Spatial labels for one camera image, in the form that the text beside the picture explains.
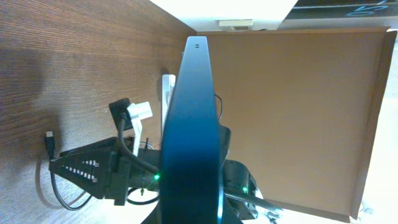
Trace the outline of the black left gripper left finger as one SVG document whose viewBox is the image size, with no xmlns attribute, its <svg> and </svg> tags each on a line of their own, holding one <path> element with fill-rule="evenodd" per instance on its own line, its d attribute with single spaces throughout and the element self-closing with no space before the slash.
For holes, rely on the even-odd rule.
<svg viewBox="0 0 398 224">
<path fill-rule="evenodd" d="M 153 211 L 151 211 L 151 213 L 141 222 L 141 224 L 161 224 L 160 209 L 153 209 Z"/>
</svg>

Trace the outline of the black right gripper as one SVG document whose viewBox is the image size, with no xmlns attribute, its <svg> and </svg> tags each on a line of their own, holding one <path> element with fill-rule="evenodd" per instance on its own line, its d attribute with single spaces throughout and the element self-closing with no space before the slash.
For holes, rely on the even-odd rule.
<svg viewBox="0 0 398 224">
<path fill-rule="evenodd" d="M 50 161 L 49 171 L 97 199 L 113 200 L 115 205 L 127 202 L 129 189 L 158 191 L 155 175 L 123 157 L 117 141 L 112 137 L 62 152 Z"/>
</svg>

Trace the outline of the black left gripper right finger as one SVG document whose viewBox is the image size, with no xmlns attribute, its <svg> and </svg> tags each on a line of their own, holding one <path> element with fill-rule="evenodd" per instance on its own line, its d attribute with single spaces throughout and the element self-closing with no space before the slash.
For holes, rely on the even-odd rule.
<svg viewBox="0 0 398 224">
<path fill-rule="evenodd" d="M 243 224 L 243 222 L 234 213 L 234 210 L 227 198 L 223 200 L 222 224 Z"/>
</svg>

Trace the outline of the blue Samsung Galaxy smartphone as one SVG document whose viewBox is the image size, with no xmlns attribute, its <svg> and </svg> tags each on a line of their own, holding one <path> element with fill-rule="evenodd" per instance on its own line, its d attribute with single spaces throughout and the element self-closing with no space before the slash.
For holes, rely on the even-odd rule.
<svg viewBox="0 0 398 224">
<path fill-rule="evenodd" d="M 162 136 L 162 223 L 221 223 L 218 120 L 208 41 L 187 39 Z"/>
</svg>

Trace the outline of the white power strip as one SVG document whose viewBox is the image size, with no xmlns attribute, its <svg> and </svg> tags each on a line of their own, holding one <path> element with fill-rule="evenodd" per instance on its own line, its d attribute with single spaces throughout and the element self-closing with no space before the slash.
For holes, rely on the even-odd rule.
<svg viewBox="0 0 398 224">
<path fill-rule="evenodd" d="M 162 75 L 162 135 L 164 135 L 165 122 L 175 87 L 175 81 L 175 75 Z"/>
</svg>

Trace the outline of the brown wooden side panel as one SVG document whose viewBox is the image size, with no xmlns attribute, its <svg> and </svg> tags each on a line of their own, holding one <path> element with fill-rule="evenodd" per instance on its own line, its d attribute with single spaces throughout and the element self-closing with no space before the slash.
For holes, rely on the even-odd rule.
<svg viewBox="0 0 398 224">
<path fill-rule="evenodd" d="M 358 217 L 396 37 L 387 27 L 206 34 L 229 157 L 265 199 Z"/>
</svg>

